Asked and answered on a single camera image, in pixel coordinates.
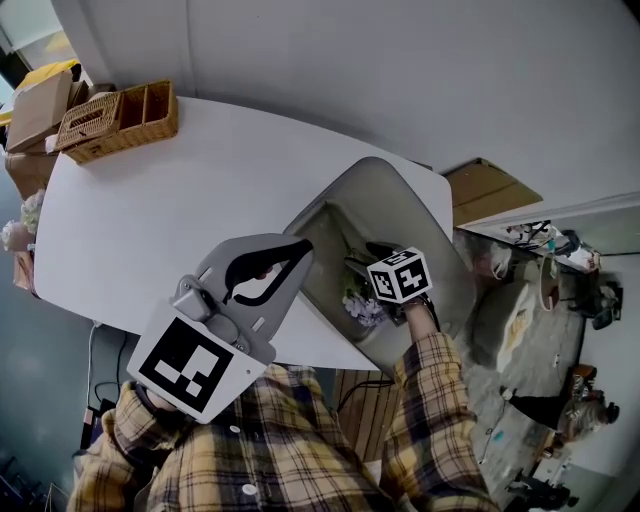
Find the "cardboard box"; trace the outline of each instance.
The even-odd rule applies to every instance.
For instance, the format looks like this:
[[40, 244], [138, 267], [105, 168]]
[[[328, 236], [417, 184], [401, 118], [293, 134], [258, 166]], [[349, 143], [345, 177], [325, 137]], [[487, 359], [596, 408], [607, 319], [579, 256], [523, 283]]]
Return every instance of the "cardboard box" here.
[[116, 86], [114, 84], [95, 84], [89, 87], [89, 91], [87, 92], [87, 99], [89, 101], [96, 94], [101, 92], [113, 92], [116, 90]]
[[78, 105], [82, 105], [87, 101], [87, 94], [89, 93], [89, 86], [84, 80], [79, 82], [73, 82], [69, 87], [69, 101], [67, 102], [67, 110]]
[[31, 253], [16, 252], [13, 255], [13, 262], [13, 284], [38, 297], [33, 279], [34, 262]]
[[21, 154], [28, 154], [28, 155], [46, 155], [47, 154], [47, 143], [44, 140], [41, 140], [40, 142], [36, 142], [33, 146], [29, 146], [27, 149], [25, 149], [22, 153], [11, 153], [12, 155], [21, 155]]
[[445, 178], [451, 185], [454, 226], [542, 201], [540, 194], [482, 158]]
[[56, 155], [27, 155], [18, 153], [4, 156], [5, 169], [16, 184], [20, 197], [25, 200], [41, 188], [46, 189], [56, 165]]
[[7, 152], [19, 153], [57, 133], [67, 111], [71, 72], [47, 78], [21, 94], [13, 107]]

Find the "plaid shirt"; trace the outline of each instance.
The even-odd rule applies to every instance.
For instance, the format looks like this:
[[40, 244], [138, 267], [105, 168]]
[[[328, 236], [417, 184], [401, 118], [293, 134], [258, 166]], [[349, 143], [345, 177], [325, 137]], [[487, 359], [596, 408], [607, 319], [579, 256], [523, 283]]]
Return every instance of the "plaid shirt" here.
[[154, 410], [139, 384], [125, 384], [105, 433], [76, 459], [69, 510], [130, 509], [134, 500], [147, 510], [393, 510], [408, 498], [419, 510], [497, 512], [471, 450], [475, 418], [450, 338], [419, 340], [395, 370], [403, 397], [380, 486], [313, 369], [274, 364], [209, 425]]

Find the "wicker basket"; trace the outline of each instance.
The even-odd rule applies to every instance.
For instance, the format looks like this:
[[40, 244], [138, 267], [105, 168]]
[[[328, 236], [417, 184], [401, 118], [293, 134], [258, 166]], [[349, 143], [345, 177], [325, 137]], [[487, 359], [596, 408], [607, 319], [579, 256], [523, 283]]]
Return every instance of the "wicker basket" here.
[[62, 120], [56, 149], [83, 164], [176, 133], [178, 100], [172, 83], [165, 80], [72, 108]]

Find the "table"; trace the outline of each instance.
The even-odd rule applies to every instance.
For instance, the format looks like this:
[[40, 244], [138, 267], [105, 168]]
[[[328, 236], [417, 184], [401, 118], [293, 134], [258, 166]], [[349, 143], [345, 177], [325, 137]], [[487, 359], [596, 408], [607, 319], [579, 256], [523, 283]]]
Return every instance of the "table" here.
[[[282, 230], [366, 156], [391, 163], [451, 238], [451, 191], [424, 167], [364, 142], [234, 105], [179, 98], [170, 140], [82, 167], [60, 155], [36, 244], [38, 295], [140, 334], [160, 298], [225, 239]], [[272, 343], [277, 361], [375, 367], [303, 299]]]

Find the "wall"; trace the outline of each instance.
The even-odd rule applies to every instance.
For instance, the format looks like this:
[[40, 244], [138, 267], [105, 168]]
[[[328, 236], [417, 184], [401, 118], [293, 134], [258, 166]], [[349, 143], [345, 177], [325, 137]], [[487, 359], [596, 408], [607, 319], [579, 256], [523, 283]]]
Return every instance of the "wall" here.
[[[593, 510], [606, 510], [607, 512], [638, 510], [637, 502], [640, 499], [640, 443], [636, 444], [634, 450], [629, 450], [629, 454], [623, 471], [613, 481]], [[635, 507], [631, 504], [634, 498], [636, 500]]]
[[593, 510], [613, 512], [608, 508], [599, 509], [596, 505], [607, 493], [614, 480], [609, 475], [569, 464], [564, 472], [562, 483], [571, 490], [571, 495], [577, 496], [580, 501], [573, 508], [564, 507], [563, 512], [592, 512]]
[[0, 103], [6, 102], [11, 95], [13, 94], [13, 87], [9, 85], [9, 83], [4, 79], [3, 76], [0, 76]]
[[168, 76], [437, 172], [481, 156], [542, 194], [520, 213], [640, 191], [640, 25], [620, 1], [53, 3], [94, 81]]
[[566, 217], [553, 225], [560, 231], [573, 229], [601, 254], [640, 252], [640, 206]]
[[620, 406], [618, 421], [572, 447], [572, 460], [591, 471], [618, 476], [640, 442], [640, 255], [612, 256], [604, 270], [615, 273], [624, 287], [622, 319], [594, 331], [587, 322], [580, 362], [598, 368], [597, 387]]
[[51, 0], [4, 0], [0, 26], [16, 49], [62, 29]]

